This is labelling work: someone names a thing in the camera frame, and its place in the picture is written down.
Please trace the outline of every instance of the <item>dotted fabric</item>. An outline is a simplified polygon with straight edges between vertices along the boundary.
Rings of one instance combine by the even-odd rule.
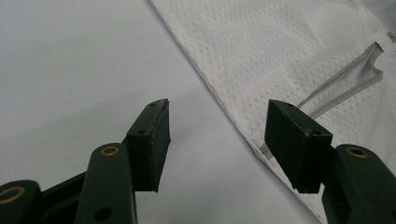
[[[269,99],[297,105],[388,30],[360,1],[151,0],[164,23],[256,155],[288,186],[264,143]],[[396,53],[377,63],[384,80],[317,121],[375,151],[396,173]],[[363,66],[303,107],[310,112],[366,78]],[[297,196],[325,223],[321,195]]]

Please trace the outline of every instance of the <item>round hole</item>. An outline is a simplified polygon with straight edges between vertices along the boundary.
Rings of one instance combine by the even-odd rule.
[[[0,204],[11,203],[17,200],[25,192],[23,187],[13,187],[0,192]]]
[[[320,134],[321,134],[321,132],[320,132],[320,131],[318,131],[318,130],[314,130],[314,131],[312,131],[312,134],[314,134],[314,135],[320,135]]]
[[[349,147],[346,149],[347,153],[354,157],[359,157],[359,158],[367,158],[369,157],[369,154],[367,152],[361,150],[360,148],[357,147]]]
[[[110,216],[111,216],[111,209],[102,208],[95,213],[95,216],[93,218],[95,219],[95,221],[100,222],[100,221],[105,221]]]
[[[105,147],[102,150],[100,150],[100,154],[102,156],[114,156],[117,153],[119,153],[120,148],[119,147]]]

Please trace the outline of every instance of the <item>white cloth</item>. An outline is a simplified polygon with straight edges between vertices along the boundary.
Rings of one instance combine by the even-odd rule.
[[[269,99],[299,104],[388,32],[360,1],[151,0],[210,90],[256,155],[288,186],[274,158],[261,153]],[[367,147],[396,173],[396,52],[375,66],[384,79],[317,118],[332,144]],[[362,79],[339,80],[310,101],[312,111]],[[297,196],[326,222],[321,195]]]

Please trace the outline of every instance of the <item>white table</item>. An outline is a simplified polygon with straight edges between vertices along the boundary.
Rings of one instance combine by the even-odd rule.
[[[253,155],[147,1],[0,3],[0,185],[48,189],[170,101],[159,193],[139,223],[318,223]]]

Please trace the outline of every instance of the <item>brass screw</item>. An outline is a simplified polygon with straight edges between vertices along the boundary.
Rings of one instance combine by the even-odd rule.
[[[102,156],[109,157],[109,156],[114,156],[114,155],[116,155],[117,153],[119,153],[119,151],[120,151],[120,148],[119,148],[119,147],[105,147],[105,148],[103,148],[103,149],[100,151],[100,154],[101,154]]]
[[[360,148],[357,147],[348,147],[346,149],[346,152],[349,153],[350,155],[354,156],[354,157],[359,157],[362,159],[366,159],[369,157],[369,154],[367,154],[367,152],[361,150]]]
[[[12,187],[0,192],[0,204],[11,203],[17,200],[25,192],[24,187]]]

